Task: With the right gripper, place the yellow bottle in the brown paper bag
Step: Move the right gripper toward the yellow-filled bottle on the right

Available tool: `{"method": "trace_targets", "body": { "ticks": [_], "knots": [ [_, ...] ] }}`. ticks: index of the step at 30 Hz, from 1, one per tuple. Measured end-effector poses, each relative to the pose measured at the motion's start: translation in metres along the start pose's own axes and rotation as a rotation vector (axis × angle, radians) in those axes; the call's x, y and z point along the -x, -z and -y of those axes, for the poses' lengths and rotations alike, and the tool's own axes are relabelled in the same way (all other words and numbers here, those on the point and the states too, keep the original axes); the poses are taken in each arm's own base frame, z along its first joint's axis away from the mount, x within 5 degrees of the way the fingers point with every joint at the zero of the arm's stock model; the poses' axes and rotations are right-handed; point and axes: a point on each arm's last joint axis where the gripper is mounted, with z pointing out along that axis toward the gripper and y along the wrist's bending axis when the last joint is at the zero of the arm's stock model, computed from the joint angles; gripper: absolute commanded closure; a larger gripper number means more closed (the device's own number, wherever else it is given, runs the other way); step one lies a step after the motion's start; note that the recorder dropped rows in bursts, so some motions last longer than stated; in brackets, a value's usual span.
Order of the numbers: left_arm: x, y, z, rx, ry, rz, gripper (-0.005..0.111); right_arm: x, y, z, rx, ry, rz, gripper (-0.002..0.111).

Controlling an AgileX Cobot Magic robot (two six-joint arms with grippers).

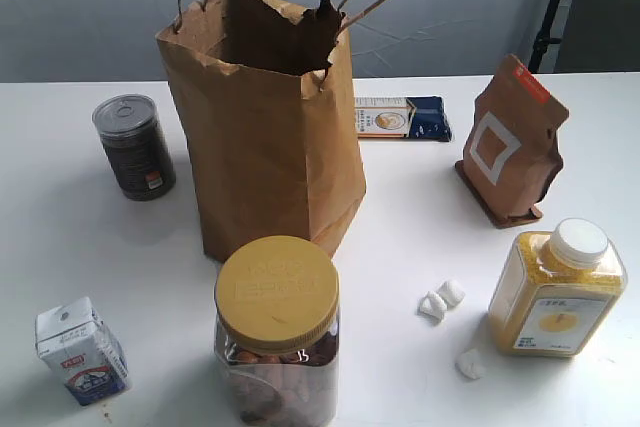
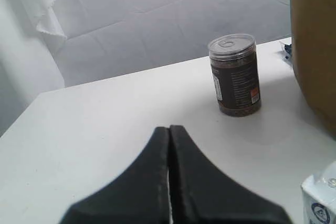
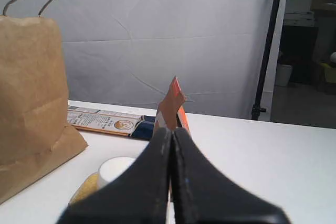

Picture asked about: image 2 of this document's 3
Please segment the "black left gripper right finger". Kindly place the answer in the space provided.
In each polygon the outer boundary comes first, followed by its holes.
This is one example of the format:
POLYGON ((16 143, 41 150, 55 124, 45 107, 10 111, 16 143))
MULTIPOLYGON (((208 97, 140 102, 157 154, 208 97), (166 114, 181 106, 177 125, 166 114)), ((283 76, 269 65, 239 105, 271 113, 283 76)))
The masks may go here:
POLYGON ((183 126, 170 126, 170 135, 174 223, 289 223, 289 216, 281 206, 221 172, 183 126))

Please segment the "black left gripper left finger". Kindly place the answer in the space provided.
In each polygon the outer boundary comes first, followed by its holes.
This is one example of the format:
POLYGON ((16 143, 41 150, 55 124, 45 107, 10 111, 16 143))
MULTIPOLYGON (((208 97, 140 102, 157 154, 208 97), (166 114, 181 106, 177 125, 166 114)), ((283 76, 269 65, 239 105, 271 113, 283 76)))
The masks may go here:
POLYGON ((169 223, 170 134, 157 127, 134 162, 114 181, 73 204, 61 223, 169 223))

